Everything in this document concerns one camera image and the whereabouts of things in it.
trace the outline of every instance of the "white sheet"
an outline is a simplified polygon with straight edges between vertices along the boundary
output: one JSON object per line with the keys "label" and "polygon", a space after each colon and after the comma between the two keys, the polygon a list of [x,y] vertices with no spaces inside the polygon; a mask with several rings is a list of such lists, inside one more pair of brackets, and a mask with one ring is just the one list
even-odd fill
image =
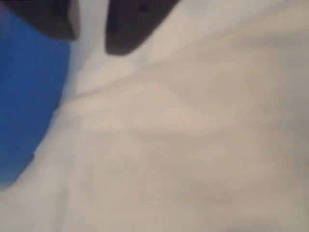
{"label": "white sheet", "polygon": [[201,39],[227,33],[240,25],[298,0],[181,0],[146,43],[126,57],[104,52],[109,0],[80,0],[82,33],[73,44],[67,98],[101,87],[147,68]]}
{"label": "white sheet", "polygon": [[309,2],[285,6],[104,87],[143,52],[85,63],[0,231],[309,231]]}

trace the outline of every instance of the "blue fabric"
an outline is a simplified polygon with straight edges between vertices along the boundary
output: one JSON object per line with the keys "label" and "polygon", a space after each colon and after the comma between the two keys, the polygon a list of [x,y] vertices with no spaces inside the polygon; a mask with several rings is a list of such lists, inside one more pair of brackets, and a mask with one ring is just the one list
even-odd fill
{"label": "blue fabric", "polygon": [[5,10],[0,34],[0,186],[32,161],[57,108],[70,45],[48,38]]}

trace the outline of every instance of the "black object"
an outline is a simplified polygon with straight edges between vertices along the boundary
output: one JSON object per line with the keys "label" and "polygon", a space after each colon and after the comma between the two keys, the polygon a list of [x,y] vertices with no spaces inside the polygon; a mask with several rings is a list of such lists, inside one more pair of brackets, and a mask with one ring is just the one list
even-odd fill
{"label": "black object", "polygon": [[110,0],[105,49],[127,55],[138,48],[180,0]]}
{"label": "black object", "polygon": [[79,25],[72,22],[71,6],[76,0],[0,0],[9,10],[20,16],[36,30],[60,40],[75,40]]}

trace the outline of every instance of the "blue object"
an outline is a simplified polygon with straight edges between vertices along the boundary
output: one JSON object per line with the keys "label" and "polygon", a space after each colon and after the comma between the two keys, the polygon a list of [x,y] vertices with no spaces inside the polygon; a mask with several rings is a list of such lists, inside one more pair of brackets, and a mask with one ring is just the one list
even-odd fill
{"label": "blue object", "polygon": [[0,187],[34,157],[67,77],[70,44],[49,38],[3,10],[0,22]]}

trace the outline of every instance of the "cloth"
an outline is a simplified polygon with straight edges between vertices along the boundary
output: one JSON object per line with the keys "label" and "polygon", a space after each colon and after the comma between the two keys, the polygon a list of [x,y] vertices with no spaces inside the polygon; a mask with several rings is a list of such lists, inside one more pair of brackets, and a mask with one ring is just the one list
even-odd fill
{"label": "cloth", "polygon": [[64,99],[100,91],[195,43],[236,30],[298,0],[181,0],[143,46],[125,57],[105,53],[109,0],[80,0],[81,33],[72,45]]}
{"label": "cloth", "polygon": [[7,9],[0,17],[1,189],[24,171],[45,136],[68,76],[70,44]]}

